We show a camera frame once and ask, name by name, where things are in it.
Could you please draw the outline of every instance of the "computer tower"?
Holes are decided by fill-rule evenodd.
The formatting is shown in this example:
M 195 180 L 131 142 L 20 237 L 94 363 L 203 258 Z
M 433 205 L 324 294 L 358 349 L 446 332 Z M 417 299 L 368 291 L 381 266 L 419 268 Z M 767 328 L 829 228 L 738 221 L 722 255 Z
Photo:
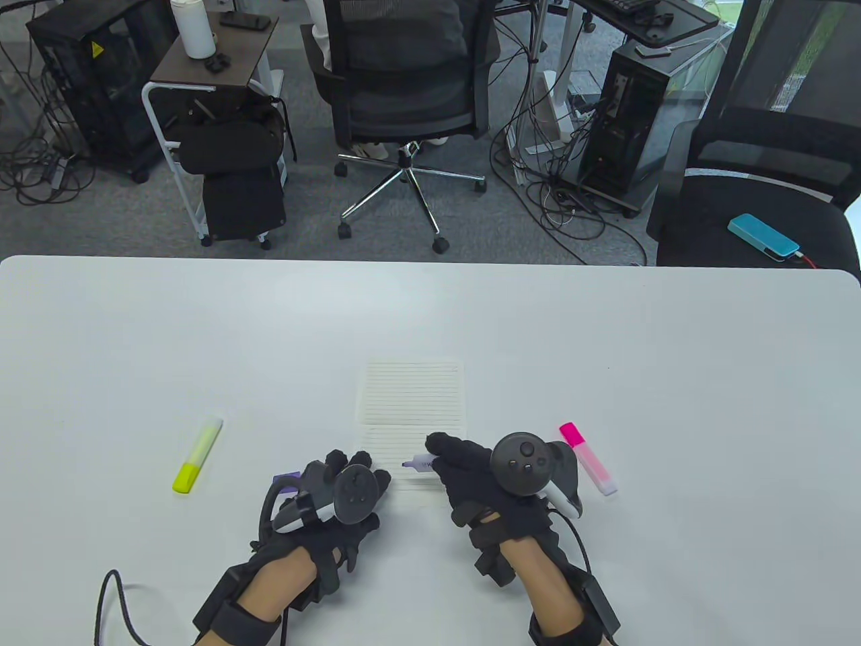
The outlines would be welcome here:
M 579 168 L 585 186 L 621 197 L 666 157 L 682 121 L 699 118 L 715 87 L 732 29 L 718 25 L 646 58 L 633 40 L 617 48 Z
M 165 0 L 67 0 L 27 29 L 92 161 L 145 181 L 160 149 L 140 91 L 178 36 L 170 5 Z M 165 121 L 175 114 L 170 106 L 156 108 Z

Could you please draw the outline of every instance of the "keyboard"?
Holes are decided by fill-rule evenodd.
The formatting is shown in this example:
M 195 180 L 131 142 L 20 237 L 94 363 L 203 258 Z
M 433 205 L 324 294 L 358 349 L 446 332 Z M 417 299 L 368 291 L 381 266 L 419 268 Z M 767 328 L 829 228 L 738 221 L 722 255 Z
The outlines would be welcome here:
M 630 16 L 642 9 L 653 7 L 660 0 L 601 0 L 601 2 L 613 8 L 617 13 Z

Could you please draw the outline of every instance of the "hand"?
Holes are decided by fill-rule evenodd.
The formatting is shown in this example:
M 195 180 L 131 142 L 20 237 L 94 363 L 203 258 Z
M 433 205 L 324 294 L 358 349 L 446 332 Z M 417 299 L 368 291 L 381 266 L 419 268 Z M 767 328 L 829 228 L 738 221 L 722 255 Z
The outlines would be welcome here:
M 371 456 L 365 451 L 359 451 L 348 462 L 347 456 L 340 450 L 332 451 L 326 456 L 325 464 L 336 476 L 350 464 L 371 466 Z M 392 476 L 387 471 L 377 469 L 374 472 L 380 496 L 388 488 Z M 352 572 L 356 567 L 359 543 L 371 532 L 380 527 L 380 519 L 371 513 L 365 520 L 355 525 L 345 525 L 337 519 L 324 523 L 314 523 L 281 534 L 272 530 L 271 516 L 275 497 L 281 489 L 281 483 L 276 482 L 269 490 L 260 518 L 260 540 L 251 544 L 256 554 L 249 561 L 249 566 L 260 569 L 267 563 L 289 555 L 297 548 L 304 548 L 316 568 L 316 577 L 308 589 L 309 594 L 298 599 L 299 605 L 310 601 L 319 602 L 327 594 L 332 594 L 340 586 L 338 568 L 345 562 L 347 571 Z
M 453 510 L 452 519 L 459 526 L 469 524 L 474 528 L 496 512 L 505 529 L 505 539 L 535 536 L 550 527 L 543 500 L 534 495 L 509 494 L 496 482 L 490 470 L 490 449 L 446 433 L 432 433 L 424 446 L 437 456 L 431 466 L 443 481 Z

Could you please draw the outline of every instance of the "black bag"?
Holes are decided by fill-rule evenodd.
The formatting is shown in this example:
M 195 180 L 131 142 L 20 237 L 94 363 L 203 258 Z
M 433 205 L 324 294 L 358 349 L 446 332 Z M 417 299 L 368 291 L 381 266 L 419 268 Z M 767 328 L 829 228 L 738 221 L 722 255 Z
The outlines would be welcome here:
M 284 107 L 282 117 L 275 103 Z M 254 238 L 287 220 L 278 159 L 284 134 L 296 149 L 282 99 L 246 90 L 197 94 L 176 126 L 179 161 L 203 175 L 203 206 L 213 240 Z

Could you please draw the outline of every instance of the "smartphone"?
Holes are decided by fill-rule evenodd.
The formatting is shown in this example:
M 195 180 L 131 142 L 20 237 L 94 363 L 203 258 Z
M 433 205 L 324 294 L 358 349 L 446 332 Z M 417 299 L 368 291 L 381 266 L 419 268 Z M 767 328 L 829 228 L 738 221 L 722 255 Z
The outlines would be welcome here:
M 769 227 L 758 217 L 745 213 L 729 221 L 727 229 L 772 260 L 782 263 L 801 247 L 792 239 Z
M 246 14 L 241 11 L 225 11 L 223 14 L 221 14 L 221 17 L 219 18 L 218 22 L 225 27 L 237 27 L 240 29 L 263 31 L 272 23 L 272 19 L 268 16 Z
M 644 59 L 659 59 L 662 56 L 672 54 L 672 49 L 669 47 L 644 47 L 643 45 L 637 45 L 634 51 Z

